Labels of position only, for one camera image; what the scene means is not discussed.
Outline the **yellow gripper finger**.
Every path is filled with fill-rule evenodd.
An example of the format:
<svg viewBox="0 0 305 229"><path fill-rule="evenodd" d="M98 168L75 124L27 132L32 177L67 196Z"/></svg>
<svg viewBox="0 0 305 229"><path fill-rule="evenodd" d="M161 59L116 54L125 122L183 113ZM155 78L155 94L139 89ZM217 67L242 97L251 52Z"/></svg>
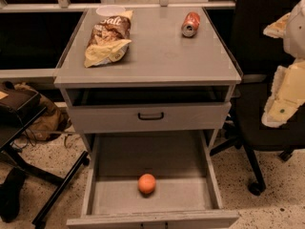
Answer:
<svg viewBox="0 0 305 229"><path fill-rule="evenodd" d="M290 15L291 14L288 12L272 24L268 25L264 29L263 34L272 38L282 38L284 36L284 31L286 30L287 21Z"/></svg>
<svg viewBox="0 0 305 229"><path fill-rule="evenodd" d="M278 128L286 124L304 103L305 62L295 62L288 68L279 66L261 122L267 127Z"/></svg>

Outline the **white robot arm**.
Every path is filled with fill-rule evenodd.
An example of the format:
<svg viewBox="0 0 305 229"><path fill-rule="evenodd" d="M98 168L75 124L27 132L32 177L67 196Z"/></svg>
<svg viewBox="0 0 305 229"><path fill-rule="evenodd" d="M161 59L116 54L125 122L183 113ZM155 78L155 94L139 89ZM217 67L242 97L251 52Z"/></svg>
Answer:
<svg viewBox="0 0 305 229"><path fill-rule="evenodd" d="M295 61L287 68L278 66L261 122L278 128L305 103L305 0L300 0L291 12L267 26L263 33L283 39L284 52Z"/></svg>

